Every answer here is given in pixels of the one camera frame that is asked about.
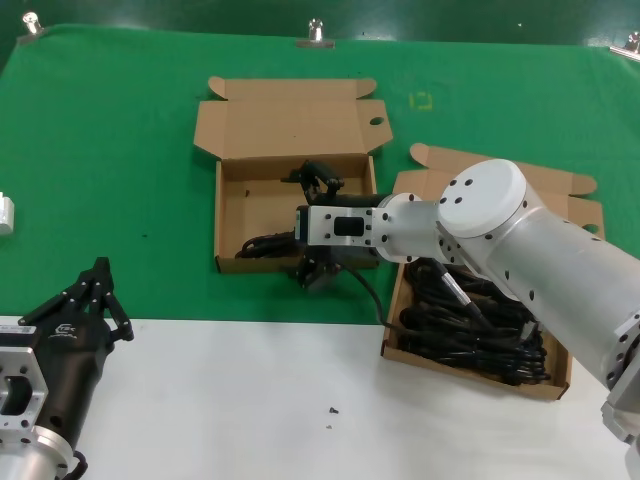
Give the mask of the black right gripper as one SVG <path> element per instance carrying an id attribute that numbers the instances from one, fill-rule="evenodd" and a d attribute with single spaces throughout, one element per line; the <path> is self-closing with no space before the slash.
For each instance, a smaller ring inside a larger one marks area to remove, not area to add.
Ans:
<path id="1" fill-rule="evenodd" d="M 320 161 L 306 160 L 283 183 L 299 184 L 312 205 L 298 207 L 298 243 L 304 254 L 284 273 L 302 290 L 319 291 L 342 271 L 337 262 L 371 269 L 379 264 L 371 244 L 372 212 L 383 195 L 338 194 L 344 179 Z"/>

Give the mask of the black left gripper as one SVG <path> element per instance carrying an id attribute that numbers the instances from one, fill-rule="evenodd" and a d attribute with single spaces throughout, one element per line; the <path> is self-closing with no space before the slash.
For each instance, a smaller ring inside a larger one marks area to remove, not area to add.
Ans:
<path id="1" fill-rule="evenodd" d="M 114 330 L 105 322 L 105 311 Z M 20 325 L 38 323 L 35 353 L 48 393 L 36 424 L 75 448 L 111 343 L 134 340 L 131 320 L 114 293 L 109 259 L 98 257 L 75 283 L 19 320 Z"/>

